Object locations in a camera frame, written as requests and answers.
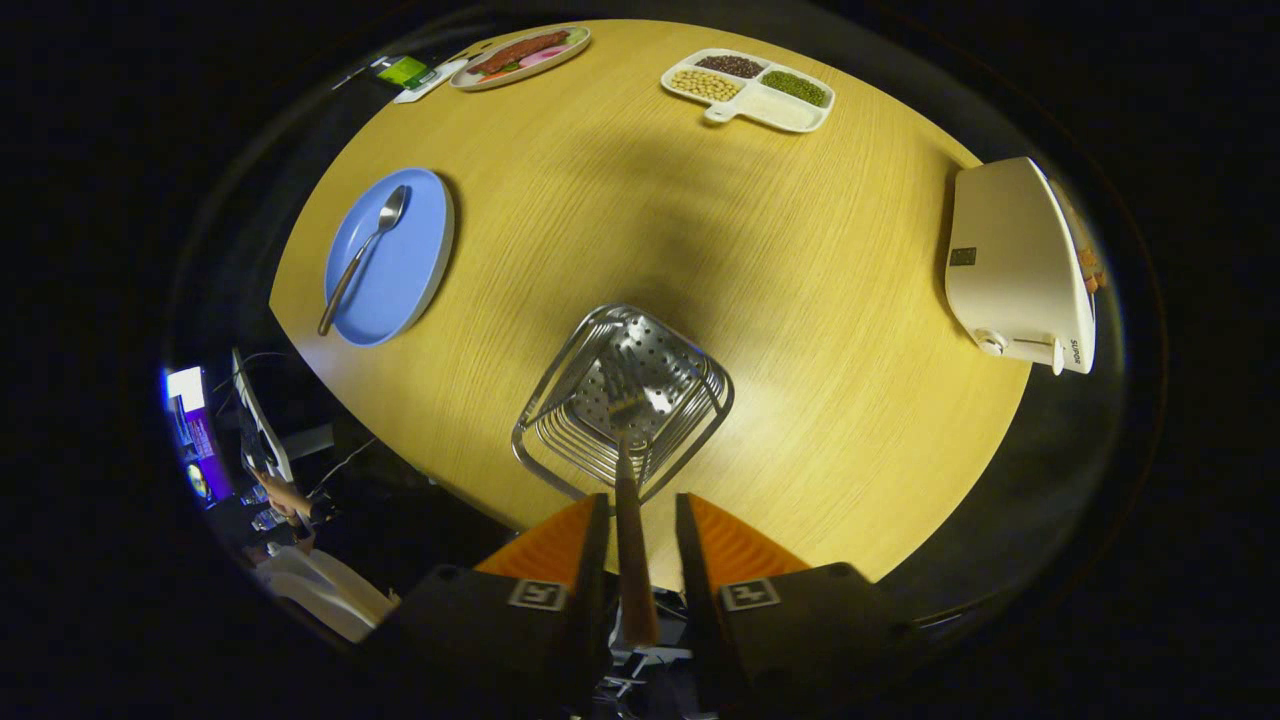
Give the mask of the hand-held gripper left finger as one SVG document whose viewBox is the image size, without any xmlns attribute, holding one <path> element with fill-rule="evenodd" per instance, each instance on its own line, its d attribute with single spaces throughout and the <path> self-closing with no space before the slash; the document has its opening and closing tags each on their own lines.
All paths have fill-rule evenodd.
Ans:
<svg viewBox="0 0 1280 720">
<path fill-rule="evenodd" d="M 474 568 L 435 568 L 367 635 L 367 669 L 434 719 L 586 714 L 609 664 L 609 539 L 611 501 L 588 495 Z"/>
</svg>

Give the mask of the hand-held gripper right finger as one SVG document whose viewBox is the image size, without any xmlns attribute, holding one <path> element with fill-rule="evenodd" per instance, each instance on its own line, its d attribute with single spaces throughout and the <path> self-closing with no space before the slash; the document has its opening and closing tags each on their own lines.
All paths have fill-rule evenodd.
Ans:
<svg viewBox="0 0 1280 720">
<path fill-rule="evenodd" d="M 831 716 L 904 676 L 924 643 L 847 562 L 812 566 L 692 493 L 675 529 L 698 698 L 721 716 Z"/>
</svg>

